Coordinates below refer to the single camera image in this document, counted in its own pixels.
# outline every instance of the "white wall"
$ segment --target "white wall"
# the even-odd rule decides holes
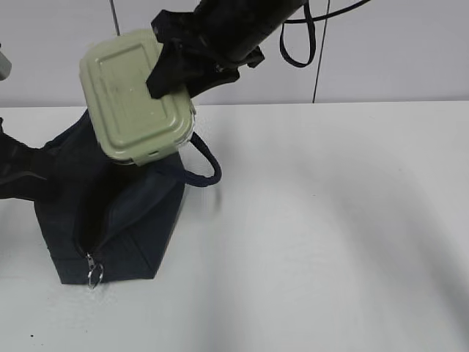
[[[192,10],[197,0],[115,0],[123,32],[149,26],[161,9]],[[332,0],[338,9],[352,0]],[[316,14],[327,0],[311,0]],[[467,0],[374,0],[330,21],[319,102],[458,100],[469,98]],[[318,42],[322,24],[317,28]],[[78,61],[112,38],[108,0],[2,0],[0,43],[13,61],[0,84],[0,106],[84,105]],[[287,46],[308,55],[305,26],[290,26]],[[290,67],[278,52],[278,33],[263,45],[267,60],[243,69],[242,80],[219,87],[197,103],[302,103],[311,101],[316,65]]]

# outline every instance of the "metal ring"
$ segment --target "metal ring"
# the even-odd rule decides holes
[[[93,280],[93,273],[99,269],[100,270],[100,276],[99,276],[99,279],[98,281],[96,281],[95,283],[92,282]],[[101,263],[98,263],[97,265],[95,265],[88,273],[88,288],[90,290],[94,290],[101,282],[103,282],[103,277],[104,277],[104,267],[103,267],[103,264]]]

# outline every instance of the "bag handle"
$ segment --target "bag handle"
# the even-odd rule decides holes
[[[204,143],[202,138],[197,133],[193,133],[191,137],[191,144],[208,160],[213,168],[213,176],[205,177],[202,175],[194,174],[185,169],[172,166],[170,164],[161,164],[158,166],[159,171],[163,175],[171,176],[175,180],[188,184],[190,186],[204,188],[216,185],[221,180],[221,167],[216,157],[210,152],[209,147]]]
[[[281,26],[281,34],[280,34],[280,53],[289,64],[298,67],[298,68],[305,68],[309,66],[313,60],[314,56],[316,55],[316,26],[314,25],[314,19],[311,16],[311,9],[309,6],[309,1],[303,7],[305,13],[304,20],[298,20],[298,22],[293,21],[286,21]],[[285,24],[290,23],[306,23],[308,25],[308,36],[309,36],[309,59],[307,62],[299,62],[293,59],[285,48]]]

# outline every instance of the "black cable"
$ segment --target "black cable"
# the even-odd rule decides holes
[[[119,21],[117,20],[116,7],[114,6],[114,0],[109,0],[112,11],[112,19],[114,21],[114,27],[116,28],[117,36],[120,36]]]
[[[321,51],[320,51],[320,60],[317,63],[317,72],[316,72],[316,82],[314,83],[314,94],[313,94],[313,104],[316,103],[316,93],[317,93],[317,85],[320,80],[320,73],[321,73],[321,64],[322,64],[322,53],[324,51],[324,42],[325,42],[325,35],[328,31],[328,23],[329,23],[329,15],[330,12],[330,0],[328,0],[328,9],[326,10],[326,19],[324,22],[324,30],[322,31],[322,41],[321,41]]]
[[[336,17],[339,15],[343,15],[344,13],[350,12],[354,9],[358,9],[359,7],[362,7],[366,3],[370,2],[371,0],[360,0],[359,2],[356,2],[353,5],[350,5],[348,7],[344,7],[343,9],[327,13],[325,15],[313,17],[313,22],[319,22],[319,21],[324,21],[328,20],[329,18]],[[286,20],[285,23],[287,24],[301,24],[301,23],[306,23],[307,20],[305,19],[300,19],[300,20]]]

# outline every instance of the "green container lid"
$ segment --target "green container lid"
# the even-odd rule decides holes
[[[191,138],[195,109],[187,89],[157,100],[147,89],[162,48],[151,29],[142,29],[95,46],[80,61],[97,140],[119,163],[156,161]]]

